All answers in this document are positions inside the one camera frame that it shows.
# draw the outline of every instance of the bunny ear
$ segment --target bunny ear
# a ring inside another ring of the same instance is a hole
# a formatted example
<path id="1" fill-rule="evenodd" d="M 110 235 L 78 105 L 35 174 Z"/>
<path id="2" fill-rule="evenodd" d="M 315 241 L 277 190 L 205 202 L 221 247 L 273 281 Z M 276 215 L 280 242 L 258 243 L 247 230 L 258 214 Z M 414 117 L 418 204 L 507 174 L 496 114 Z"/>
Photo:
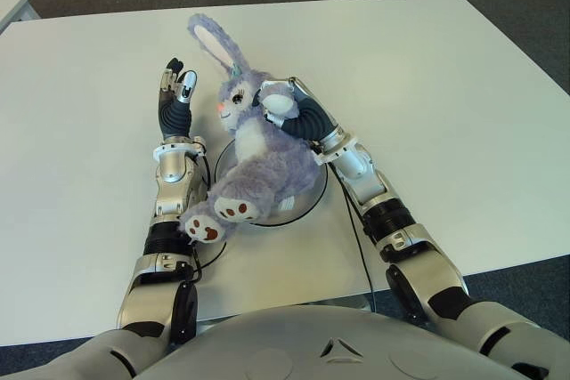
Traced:
<path id="1" fill-rule="evenodd" d="M 218 60 L 230 77 L 249 70 L 240 48 L 214 20 L 197 13 L 190 17 L 188 29 L 199 41 L 200 47 Z"/>

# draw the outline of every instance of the pink inner ear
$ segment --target pink inner ear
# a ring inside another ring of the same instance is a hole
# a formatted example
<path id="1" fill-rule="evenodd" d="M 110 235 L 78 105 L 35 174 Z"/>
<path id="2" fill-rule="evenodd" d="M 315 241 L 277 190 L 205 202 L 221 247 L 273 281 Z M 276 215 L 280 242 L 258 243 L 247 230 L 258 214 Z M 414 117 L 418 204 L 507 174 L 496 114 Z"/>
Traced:
<path id="1" fill-rule="evenodd" d="M 194 28 L 194 33 L 196 34 L 196 37 L 200 40 L 200 42 L 204 44 L 207 47 L 207 49 L 212 53 L 212 55 L 214 55 L 217 59 L 219 59 L 226 67 L 228 68 L 233 67 L 232 57 L 224 49 L 222 44 L 218 42 L 218 40 L 214 35 L 212 35 L 202 26 L 196 26 Z"/>

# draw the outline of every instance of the tabletop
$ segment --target tabletop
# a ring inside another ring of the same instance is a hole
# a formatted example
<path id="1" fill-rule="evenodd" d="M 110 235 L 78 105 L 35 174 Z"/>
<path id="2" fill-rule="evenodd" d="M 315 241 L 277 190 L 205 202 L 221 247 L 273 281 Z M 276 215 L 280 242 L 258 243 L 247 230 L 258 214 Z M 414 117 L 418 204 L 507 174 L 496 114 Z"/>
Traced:
<path id="1" fill-rule="evenodd" d="M 203 12 L 254 68 L 300 77 L 358 135 L 464 274 L 570 252 L 570 98 L 466 0 L 334 0 L 25 21 L 0 36 L 0 345 L 115 326 L 156 196 L 157 92 L 198 72 L 191 134 L 214 164 L 224 75 Z M 386 265 L 362 236 L 374 287 Z M 219 245 L 202 248 L 208 260 Z M 307 216 L 248 225 L 198 284 L 199 319 L 366 292 L 337 183 Z"/>
<path id="2" fill-rule="evenodd" d="M 28 0 L 0 0 L 0 28 L 8 24 L 12 16 L 20 10 L 20 8 Z"/>

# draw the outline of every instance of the stuffed bunny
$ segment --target stuffed bunny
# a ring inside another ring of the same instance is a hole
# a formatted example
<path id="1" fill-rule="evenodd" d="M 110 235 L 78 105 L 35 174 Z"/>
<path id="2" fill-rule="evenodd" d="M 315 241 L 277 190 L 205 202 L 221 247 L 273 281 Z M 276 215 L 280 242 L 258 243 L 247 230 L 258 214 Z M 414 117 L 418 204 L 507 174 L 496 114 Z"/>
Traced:
<path id="1" fill-rule="evenodd" d="M 210 243 L 228 239 L 239 223 L 263 220 L 275 204 L 311 189 L 319 167 L 306 141 L 265 120 L 262 104 L 281 117 L 298 115 L 289 88 L 275 84 L 259 91 L 272 76 L 251 69 L 240 48 L 206 15 L 193 15 L 189 30 L 230 79 L 220 89 L 218 113 L 235 138 L 237 165 L 212 187 L 206 201 L 180 218 L 192 239 Z"/>

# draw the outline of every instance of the round plate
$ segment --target round plate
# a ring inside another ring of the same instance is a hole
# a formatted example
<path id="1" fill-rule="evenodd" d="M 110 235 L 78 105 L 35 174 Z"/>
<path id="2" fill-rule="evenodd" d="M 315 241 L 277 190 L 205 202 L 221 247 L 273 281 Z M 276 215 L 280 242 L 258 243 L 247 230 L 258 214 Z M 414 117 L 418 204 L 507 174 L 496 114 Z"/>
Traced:
<path id="1" fill-rule="evenodd" d="M 236 165 L 234 142 L 235 140 L 230 141 L 217 159 L 216 168 L 214 170 L 214 180 L 216 182 L 219 182 L 225 177 L 231 165 Z M 327 188 L 328 177 L 327 166 L 321 165 L 321 173 L 315 180 L 312 189 L 296 195 L 294 200 L 290 201 L 292 204 L 283 203 L 273 206 L 271 213 L 265 220 L 253 224 L 265 227 L 282 226 L 283 224 L 294 222 L 308 214 L 314 206 L 319 203 L 319 200 L 321 200 Z"/>

